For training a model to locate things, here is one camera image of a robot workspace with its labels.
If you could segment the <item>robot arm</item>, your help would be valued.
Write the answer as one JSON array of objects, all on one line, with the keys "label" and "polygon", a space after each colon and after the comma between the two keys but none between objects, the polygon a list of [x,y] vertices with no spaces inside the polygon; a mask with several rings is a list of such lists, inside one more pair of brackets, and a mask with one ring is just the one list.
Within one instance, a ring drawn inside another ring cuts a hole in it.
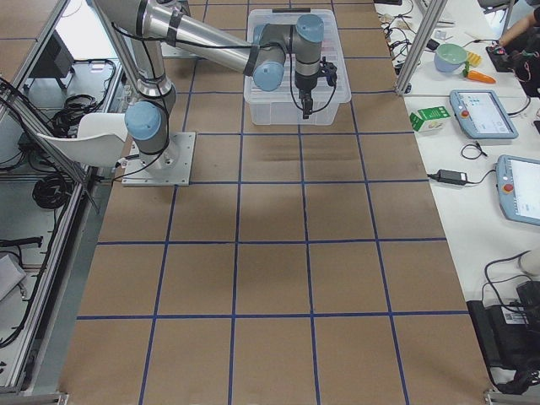
[{"label": "robot arm", "polygon": [[183,155],[194,162],[194,181],[231,181],[240,174],[232,155],[240,152],[240,138],[218,135],[196,141],[191,149],[176,134],[176,79],[194,74],[195,84],[210,86],[228,79],[228,71],[250,78],[260,90],[271,92],[283,81],[284,64],[294,62],[292,78],[300,93],[303,117],[313,113],[311,92],[328,71],[321,56],[323,23],[304,14],[291,24],[266,24],[253,42],[194,19],[184,1],[95,1],[126,76],[132,95],[126,112],[127,129],[141,154],[143,172],[155,180],[171,180],[184,169]]}]

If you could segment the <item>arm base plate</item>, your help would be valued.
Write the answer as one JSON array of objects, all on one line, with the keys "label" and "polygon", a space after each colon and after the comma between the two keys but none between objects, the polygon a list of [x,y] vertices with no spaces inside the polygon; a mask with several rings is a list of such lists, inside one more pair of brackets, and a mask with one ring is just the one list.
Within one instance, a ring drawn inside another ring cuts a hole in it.
[{"label": "arm base plate", "polygon": [[127,175],[121,178],[123,186],[188,186],[191,178],[193,153],[196,142],[194,132],[173,132],[169,145],[147,169],[154,156],[140,154],[131,141],[130,155],[138,154],[125,165]]}]

